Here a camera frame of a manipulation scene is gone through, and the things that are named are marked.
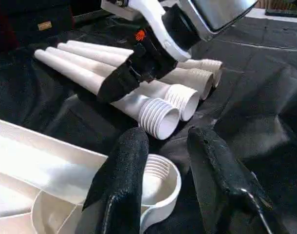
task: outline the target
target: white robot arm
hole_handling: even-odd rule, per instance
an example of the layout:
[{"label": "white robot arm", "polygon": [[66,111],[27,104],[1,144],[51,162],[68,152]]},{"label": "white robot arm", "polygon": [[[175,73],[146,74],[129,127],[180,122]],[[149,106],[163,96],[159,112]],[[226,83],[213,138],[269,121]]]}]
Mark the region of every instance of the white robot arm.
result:
[{"label": "white robot arm", "polygon": [[191,58],[189,50],[195,43],[211,40],[247,14],[257,2],[176,0],[165,11],[158,0],[102,0],[103,9],[128,20],[140,13],[148,26],[135,34],[134,53],[107,77],[99,98],[105,102],[115,101],[137,88],[142,81],[150,82],[165,76],[178,61]]}]

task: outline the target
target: white vacuum attachment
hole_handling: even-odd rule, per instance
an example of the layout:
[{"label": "white vacuum attachment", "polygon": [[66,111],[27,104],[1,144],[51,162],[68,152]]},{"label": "white vacuum attachment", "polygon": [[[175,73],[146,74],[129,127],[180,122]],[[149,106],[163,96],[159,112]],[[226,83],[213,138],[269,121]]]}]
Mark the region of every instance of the white vacuum attachment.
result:
[{"label": "white vacuum attachment", "polygon": [[[90,59],[94,59],[96,61],[107,63],[115,67],[118,67],[127,58],[126,56],[112,53],[116,50],[116,47],[94,45],[78,41],[69,41],[67,44],[60,43],[58,48]],[[111,52],[99,51],[98,49],[108,50]],[[122,51],[125,51],[125,53],[129,53],[130,51],[132,52],[132,50],[122,48],[119,48],[117,52],[123,54]],[[201,94],[201,98],[205,100],[208,97],[211,86],[214,85],[214,74],[203,70],[197,71],[196,69],[193,69],[192,71],[188,72],[188,70],[176,68],[164,78],[162,78],[162,81],[169,84],[179,83],[195,89]]]},{"label": "white vacuum attachment", "polygon": [[36,50],[35,57],[95,95],[98,94],[102,82],[105,79],[94,72],[70,63],[43,50]]},{"label": "white vacuum attachment", "polygon": [[[105,79],[49,52],[36,50],[35,57],[95,95],[98,94]],[[138,121],[147,133],[160,140],[170,137],[179,122],[179,110],[160,98],[148,98],[131,93],[111,104]]]},{"label": "white vacuum attachment", "polygon": [[157,80],[142,82],[135,92],[152,98],[162,98],[180,111],[180,120],[188,121],[194,115],[200,94],[181,84],[165,84]]},{"label": "white vacuum attachment", "polygon": [[168,75],[164,76],[161,81],[167,84],[179,83],[193,88],[200,93],[201,99],[205,100],[213,85],[214,75],[212,72],[195,68],[190,70],[176,68]]},{"label": "white vacuum attachment", "polygon": [[68,62],[92,71],[102,77],[107,77],[113,70],[116,69],[116,67],[110,66],[106,63],[98,62],[53,47],[48,47],[46,49],[46,52],[49,52],[50,54],[55,55],[61,59],[67,60]]},{"label": "white vacuum attachment", "polygon": [[179,123],[179,110],[160,98],[131,92],[111,105],[138,121],[147,133],[159,140],[170,137]]},{"label": "white vacuum attachment", "polygon": [[[67,44],[90,48],[97,51],[114,53],[114,54],[123,55],[127,57],[133,53],[133,51],[129,49],[124,49],[124,48],[119,48],[114,46],[98,45],[98,44],[92,44],[92,43],[75,41],[75,40],[69,40]],[[184,68],[184,69],[198,68],[201,70],[212,72],[214,74],[213,86],[216,88],[221,79],[223,63],[221,61],[212,60],[212,59],[202,59],[202,60],[189,59],[186,62],[179,62],[177,67]]]},{"label": "white vacuum attachment", "polygon": [[172,213],[181,190],[177,167],[165,157],[149,155],[144,169],[140,233]]},{"label": "white vacuum attachment", "polygon": [[212,60],[212,59],[202,59],[202,60],[189,59],[186,62],[178,62],[177,67],[184,68],[184,69],[198,68],[201,70],[212,72],[214,74],[213,87],[217,88],[220,83],[220,79],[222,75],[223,63],[221,61]]},{"label": "white vacuum attachment", "polygon": [[[104,77],[107,77],[113,70],[116,69],[108,64],[55,49],[53,47],[48,47],[46,51]],[[169,85],[157,80],[150,83],[142,82],[135,92],[150,98],[161,98],[168,101],[174,107],[179,109],[180,119],[182,121],[188,121],[192,118],[196,111],[200,97],[200,94],[194,89],[180,84]]]},{"label": "white vacuum attachment", "polygon": [[126,56],[113,54],[104,51],[98,51],[87,47],[74,46],[65,43],[59,43],[57,48],[60,50],[64,50],[73,54],[77,54],[89,59],[93,59],[102,63],[109,64],[114,67],[120,66],[122,63],[126,61]]}]

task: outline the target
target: wrinkled black fabric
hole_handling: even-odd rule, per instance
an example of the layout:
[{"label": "wrinkled black fabric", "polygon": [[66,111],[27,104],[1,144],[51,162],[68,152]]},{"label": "wrinkled black fabric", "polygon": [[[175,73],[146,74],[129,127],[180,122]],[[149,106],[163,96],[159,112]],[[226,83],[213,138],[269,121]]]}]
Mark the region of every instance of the wrinkled black fabric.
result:
[{"label": "wrinkled black fabric", "polygon": [[191,128],[187,147],[208,234],[289,233],[255,176],[213,130]]},{"label": "wrinkled black fabric", "polygon": [[[140,24],[110,17],[1,54],[0,118],[108,155],[136,121],[36,61],[33,52],[69,39],[130,48],[126,38]],[[149,136],[150,153],[177,165],[183,187],[173,214],[146,233],[203,233],[186,138],[191,126],[211,126],[297,234],[297,23],[244,18],[192,51],[195,59],[223,61],[222,80],[169,139]]]},{"label": "wrinkled black fabric", "polygon": [[126,131],[96,173],[77,234],[138,234],[142,179],[149,140],[142,128]]}]

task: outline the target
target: gold label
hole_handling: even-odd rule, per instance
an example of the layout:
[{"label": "gold label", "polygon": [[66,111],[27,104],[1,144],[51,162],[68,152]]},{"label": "gold label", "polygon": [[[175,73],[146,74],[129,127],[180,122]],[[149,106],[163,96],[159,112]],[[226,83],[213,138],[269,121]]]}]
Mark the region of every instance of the gold label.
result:
[{"label": "gold label", "polygon": [[38,29],[40,31],[47,30],[49,28],[52,28],[51,21],[47,21],[47,22],[38,24]]}]

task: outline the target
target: black tablecloth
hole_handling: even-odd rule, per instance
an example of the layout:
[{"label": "black tablecloth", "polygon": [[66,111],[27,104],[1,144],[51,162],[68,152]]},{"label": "black tablecloth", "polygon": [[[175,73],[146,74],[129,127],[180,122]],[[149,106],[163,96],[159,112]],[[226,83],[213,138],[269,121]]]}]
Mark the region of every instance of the black tablecloth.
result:
[{"label": "black tablecloth", "polygon": [[[33,58],[38,48],[77,39],[129,47],[138,24],[99,20],[0,55],[0,119],[108,154],[137,123]],[[147,233],[203,233],[186,150],[191,126],[210,125],[253,171],[297,233],[297,23],[245,18],[215,40],[193,48],[195,59],[222,60],[219,87],[171,138],[150,137],[150,152],[171,159],[183,187],[173,214]]]}]

